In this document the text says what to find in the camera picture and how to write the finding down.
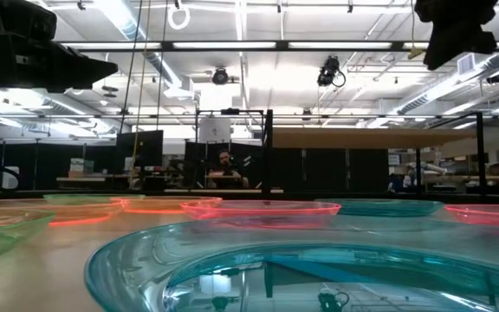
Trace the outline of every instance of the plastic bowl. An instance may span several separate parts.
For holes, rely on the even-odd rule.
[[[333,203],[277,200],[195,201],[181,204],[190,217],[235,218],[249,216],[335,215],[340,205]]]
[[[90,257],[87,288],[104,310],[117,312],[234,311],[243,304],[248,311],[320,311],[323,290],[377,310],[496,311],[487,299],[499,302],[494,228],[417,218],[286,219],[323,225],[271,230],[205,220],[140,231]],[[245,289],[245,303],[228,300]],[[219,303],[227,309],[213,308]]]
[[[109,204],[123,198],[144,198],[138,194],[50,194],[43,197],[52,205]]]
[[[198,196],[160,196],[137,198],[123,198],[124,212],[128,213],[153,213],[153,214],[178,214],[185,213],[180,206],[188,202],[217,202],[220,198],[198,197]]]
[[[499,226],[499,205],[446,205],[446,211],[466,224]]]
[[[52,211],[0,209],[0,254],[46,228]]]
[[[443,203],[401,199],[317,199],[319,202],[342,206],[339,214],[371,217],[425,217],[443,207]]]
[[[45,199],[2,199],[0,208],[18,210],[52,211],[55,217],[49,225],[93,224],[108,220],[122,211],[122,203],[116,200],[108,204],[50,205]]]

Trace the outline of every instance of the duct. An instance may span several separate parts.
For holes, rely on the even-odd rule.
[[[126,0],[95,0],[94,2],[126,39],[136,42],[147,40],[146,31],[141,25],[138,25],[132,7]],[[159,53],[149,52],[142,53],[142,55],[152,64],[155,71],[165,79],[165,84],[170,88],[180,88],[182,86],[182,81],[163,61]]]
[[[497,70],[499,70],[499,53],[488,56],[485,60],[478,62],[471,71],[461,74],[457,69],[452,74],[447,75],[446,78],[443,78],[443,80],[434,81],[420,94],[415,94],[403,99],[396,108],[388,114],[407,114],[417,107],[457,91],[464,87],[466,82],[471,81],[472,79],[482,79],[485,76],[494,74]],[[378,118],[377,120],[368,123],[366,127],[379,127],[387,123],[387,121],[389,121],[387,118]]]

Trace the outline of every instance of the man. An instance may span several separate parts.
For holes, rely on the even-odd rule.
[[[210,179],[207,186],[210,188],[249,188],[250,181],[243,177],[235,165],[230,162],[229,151],[223,150],[218,154],[219,167],[209,172]]]

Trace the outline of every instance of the table surface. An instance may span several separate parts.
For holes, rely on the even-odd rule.
[[[90,255],[133,231],[188,220],[184,214],[121,213],[98,224],[49,227],[0,255],[0,312],[102,311],[84,285]]]

